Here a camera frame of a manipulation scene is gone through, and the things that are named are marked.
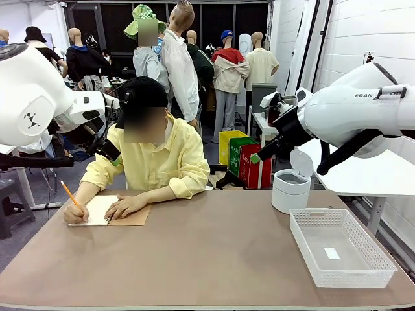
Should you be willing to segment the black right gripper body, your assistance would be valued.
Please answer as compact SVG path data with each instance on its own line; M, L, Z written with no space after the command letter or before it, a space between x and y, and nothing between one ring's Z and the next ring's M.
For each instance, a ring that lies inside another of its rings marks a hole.
M302 110L298 106L290 108L274 121L281 145L301 146L313 139L307 129Z

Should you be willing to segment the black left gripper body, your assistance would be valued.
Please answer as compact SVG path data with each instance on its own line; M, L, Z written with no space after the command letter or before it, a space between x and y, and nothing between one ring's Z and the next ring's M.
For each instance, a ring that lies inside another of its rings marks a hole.
M95 152L105 129L105 120L101 118L90 120L71 132L71 143L83 147L87 152Z

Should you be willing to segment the orange pencil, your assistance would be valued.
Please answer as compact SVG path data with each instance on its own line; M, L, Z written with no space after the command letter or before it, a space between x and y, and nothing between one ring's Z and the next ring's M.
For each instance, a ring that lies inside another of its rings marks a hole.
M64 188L64 190L66 191L67 195L70 197L74 205L81 209L80 205L76 201L75 197L72 195L71 191L68 189L67 185L63 181L60 181L60 184L62 185L62 187Z

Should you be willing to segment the spiral notebook brown cover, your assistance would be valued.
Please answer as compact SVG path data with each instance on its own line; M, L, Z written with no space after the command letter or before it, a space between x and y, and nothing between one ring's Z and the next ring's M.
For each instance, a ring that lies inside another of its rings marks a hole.
M147 221L151 206L148 205L139 211L129 214L125 218L114 219L112 216L105 218L110 205L117 201L116 195L95 196L87 205L89 218L87 222L69 224L69 226L142 226Z

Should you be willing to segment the person's right forearm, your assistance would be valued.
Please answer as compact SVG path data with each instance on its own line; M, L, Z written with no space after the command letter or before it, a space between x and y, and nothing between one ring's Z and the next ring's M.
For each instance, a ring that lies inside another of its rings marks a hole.
M78 203L79 207L85 208L86 204L100 191L101 188L99 186L87 181L81 181L75 194L75 201Z

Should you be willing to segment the person's left forearm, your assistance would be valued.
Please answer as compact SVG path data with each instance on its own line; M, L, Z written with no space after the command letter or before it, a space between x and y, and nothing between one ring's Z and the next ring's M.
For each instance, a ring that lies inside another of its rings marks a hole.
M143 206L175 199L177 199L177 196L168 185L159 189L141 193L137 196L138 202L140 202Z

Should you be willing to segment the person's left hand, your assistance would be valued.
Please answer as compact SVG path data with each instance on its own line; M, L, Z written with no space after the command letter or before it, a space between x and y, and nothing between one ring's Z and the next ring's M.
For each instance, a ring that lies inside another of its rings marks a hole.
M129 214L140 211L146 206L146 201L140 196L117 196L118 201L113 203L110 207L109 213L113 219L122 219Z

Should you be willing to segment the green recycling bag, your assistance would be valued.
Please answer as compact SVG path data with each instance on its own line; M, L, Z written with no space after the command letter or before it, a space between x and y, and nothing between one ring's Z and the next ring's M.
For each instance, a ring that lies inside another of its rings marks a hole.
M228 168L235 176L239 175L241 148L248 144L259 144L259 142L250 137L234 137L229 141Z

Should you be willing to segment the person in yellow shirt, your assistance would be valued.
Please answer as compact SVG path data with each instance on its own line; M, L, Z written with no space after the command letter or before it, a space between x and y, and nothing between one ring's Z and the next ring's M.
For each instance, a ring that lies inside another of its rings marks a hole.
M177 198L190 199L205 190L209 165L204 156L201 136L183 119L167 116L166 142L127 143L125 131L111 126L107 139L121 152L113 165L97 154L88 164L81 182L92 183L104 190L114 177L124 173L130 190L153 190L169 186Z

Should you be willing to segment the black baseball cap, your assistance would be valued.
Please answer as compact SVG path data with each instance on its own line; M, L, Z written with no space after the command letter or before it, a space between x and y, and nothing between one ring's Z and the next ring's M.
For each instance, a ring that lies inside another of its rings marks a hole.
M164 114L168 98L164 87L155 79L140 76L128 80L120 90L121 114L116 128L142 126L157 114Z

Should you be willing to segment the mannequin cream shirt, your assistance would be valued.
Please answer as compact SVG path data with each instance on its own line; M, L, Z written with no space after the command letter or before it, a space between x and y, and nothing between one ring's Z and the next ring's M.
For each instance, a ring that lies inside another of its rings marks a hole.
M271 83L272 76L279 68L276 57L268 50L262 48L263 34L255 32L251 35L253 50L246 55L250 72L246 79L246 90L252 92L254 84Z

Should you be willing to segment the mannequin in dark top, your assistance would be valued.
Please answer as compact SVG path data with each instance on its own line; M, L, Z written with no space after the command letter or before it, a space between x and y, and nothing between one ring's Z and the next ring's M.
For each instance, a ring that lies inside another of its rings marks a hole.
M68 66L65 61L57 55L52 49L40 40L29 40L28 44L36 48L50 63L55 62L56 68L63 78L67 76Z

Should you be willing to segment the white tower fan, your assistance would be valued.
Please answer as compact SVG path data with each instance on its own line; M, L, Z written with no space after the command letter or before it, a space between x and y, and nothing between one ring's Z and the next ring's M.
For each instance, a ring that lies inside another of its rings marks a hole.
M239 35L239 51L241 52L244 58L249 52L252 51L251 35L246 33ZM246 106L246 89L244 84L241 84L239 93L237 94L237 106Z

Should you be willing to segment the large white table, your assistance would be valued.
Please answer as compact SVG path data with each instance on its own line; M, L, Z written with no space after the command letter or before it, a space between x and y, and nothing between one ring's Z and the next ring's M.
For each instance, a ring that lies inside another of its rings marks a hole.
M326 175L317 172L322 155L320 141L313 139L299 148L313 161L314 174L325 189L342 196L374 199L367 228L376 234L389 197L415 197L415 165L390 150L366 159L351 157L334 166Z

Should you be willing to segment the white perforated plastic basket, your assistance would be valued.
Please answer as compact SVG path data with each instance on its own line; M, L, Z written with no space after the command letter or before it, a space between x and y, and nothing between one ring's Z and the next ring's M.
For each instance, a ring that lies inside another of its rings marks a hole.
M319 288L384 288L396 265L347 209L290 209L290 230ZM328 259L335 248L340 260Z

